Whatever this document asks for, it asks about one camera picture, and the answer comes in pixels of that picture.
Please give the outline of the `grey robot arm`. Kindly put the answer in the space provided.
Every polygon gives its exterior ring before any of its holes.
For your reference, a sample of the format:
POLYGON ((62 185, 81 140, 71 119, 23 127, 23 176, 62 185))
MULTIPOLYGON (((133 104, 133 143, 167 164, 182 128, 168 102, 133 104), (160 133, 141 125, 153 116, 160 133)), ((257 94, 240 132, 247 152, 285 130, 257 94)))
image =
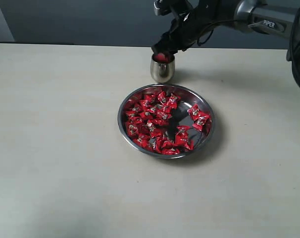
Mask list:
POLYGON ((156 0, 153 6, 156 15, 174 16, 170 29, 152 46, 155 54, 174 55, 201 46, 200 37, 218 26, 275 35, 289 41, 286 60, 300 88, 300 7, 272 6, 264 0, 201 0, 196 7, 187 0, 156 0))

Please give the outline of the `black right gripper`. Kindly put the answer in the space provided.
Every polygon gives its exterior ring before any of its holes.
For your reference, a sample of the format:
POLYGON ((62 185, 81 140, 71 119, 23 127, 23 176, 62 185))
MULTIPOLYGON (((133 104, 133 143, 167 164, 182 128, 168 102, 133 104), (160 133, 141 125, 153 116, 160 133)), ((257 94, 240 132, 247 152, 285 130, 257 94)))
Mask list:
POLYGON ((153 53, 176 54, 186 51, 199 38, 218 25, 233 26, 237 8, 235 0, 200 0, 193 7, 188 0, 171 0, 170 14, 174 19, 151 49, 153 53))

